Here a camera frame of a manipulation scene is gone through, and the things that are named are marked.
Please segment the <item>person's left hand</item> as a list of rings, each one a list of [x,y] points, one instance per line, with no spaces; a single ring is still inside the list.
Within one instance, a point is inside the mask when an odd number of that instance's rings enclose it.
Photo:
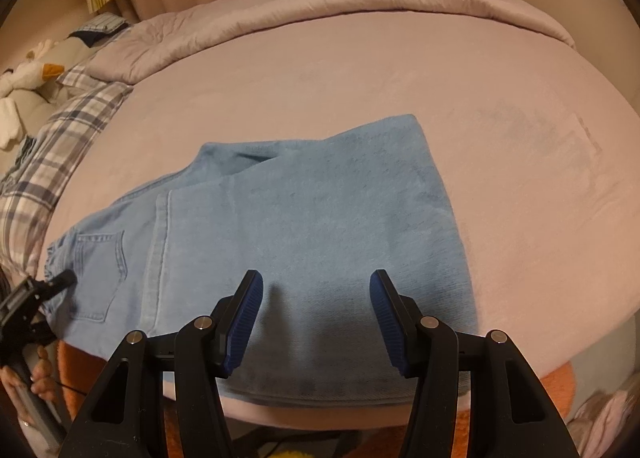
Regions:
[[[12,400],[12,403],[15,406],[21,404],[17,391],[24,388],[29,389],[30,392],[34,393],[46,402],[55,401],[56,383],[53,380],[53,366],[51,360],[49,360],[47,348],[44,346],[38,346],[37,356],[37,363],[35,364],[35,367],[32,368],[32,374],[30,375],[30,386],[28,386],[9,366],[1,368],[2,386],[6,389],[10,400]]]

